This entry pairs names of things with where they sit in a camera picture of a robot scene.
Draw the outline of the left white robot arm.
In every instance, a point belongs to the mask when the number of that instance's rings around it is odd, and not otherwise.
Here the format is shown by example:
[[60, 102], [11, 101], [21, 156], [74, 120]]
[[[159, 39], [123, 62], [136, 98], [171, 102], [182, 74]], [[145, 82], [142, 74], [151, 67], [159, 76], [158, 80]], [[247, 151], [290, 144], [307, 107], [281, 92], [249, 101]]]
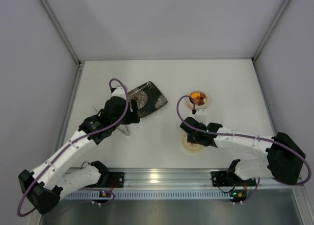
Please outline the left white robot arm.
[[56, 207], [68, 194], [89, 185], [101, 187], [108, 178], [108, 168], [100, 161], [66, 175], [71, 165], [81, 156], [99, 145], [120, 125], [140, 122], [137, 102], [125, 96], [113, 95], [97, 114], [87, 117], [73, 136], [43, 164], [35, 169], [23, 170], [19, 184], [23, 199], [33, 205], [41, 215]]

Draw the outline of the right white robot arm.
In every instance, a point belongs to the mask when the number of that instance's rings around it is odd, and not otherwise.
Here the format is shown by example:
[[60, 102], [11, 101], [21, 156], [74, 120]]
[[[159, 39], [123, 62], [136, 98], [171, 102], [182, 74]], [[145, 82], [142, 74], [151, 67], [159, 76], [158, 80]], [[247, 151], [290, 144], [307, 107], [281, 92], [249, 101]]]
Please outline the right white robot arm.
[[233, 160], [227, 170], [229, 176], [242, 180], [272, 177], [287, 185], [298, 183], [306, 156], [285, 133], [279, 132], [273, 137], [250, 137], [221, 124], [205, 125], [193, 117], [187, 117], [180, 128], [187, 134], [189, 143], [236, 150], [253, 157]]

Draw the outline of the cream lid pink knob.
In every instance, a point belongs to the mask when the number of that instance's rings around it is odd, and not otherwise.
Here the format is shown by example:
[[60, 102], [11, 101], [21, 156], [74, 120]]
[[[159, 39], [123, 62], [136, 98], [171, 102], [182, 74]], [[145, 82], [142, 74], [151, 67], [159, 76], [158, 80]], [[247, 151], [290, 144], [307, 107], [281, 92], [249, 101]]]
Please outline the cream lid pink knob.
[[203, 150], [203, 146], [199, 145], [199, 144], [194, 144], [194, 143], [189, 143], [187, 141], [187, 134], [185, 134], [183, 136], [182, 139], [182, 147], [185, 151], [189, 152], [189, 153], [199, 153]]

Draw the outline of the orange fish-shaped food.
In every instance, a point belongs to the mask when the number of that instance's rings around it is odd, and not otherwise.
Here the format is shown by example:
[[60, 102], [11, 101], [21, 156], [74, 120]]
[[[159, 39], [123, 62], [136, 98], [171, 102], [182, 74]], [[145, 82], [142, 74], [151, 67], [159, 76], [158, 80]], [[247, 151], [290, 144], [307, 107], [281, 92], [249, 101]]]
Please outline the orange fish-shaped food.
[[193, 99], [197, 99], [200, 96], [200, 92], [193, 92], [190, 94], [190, 97]]

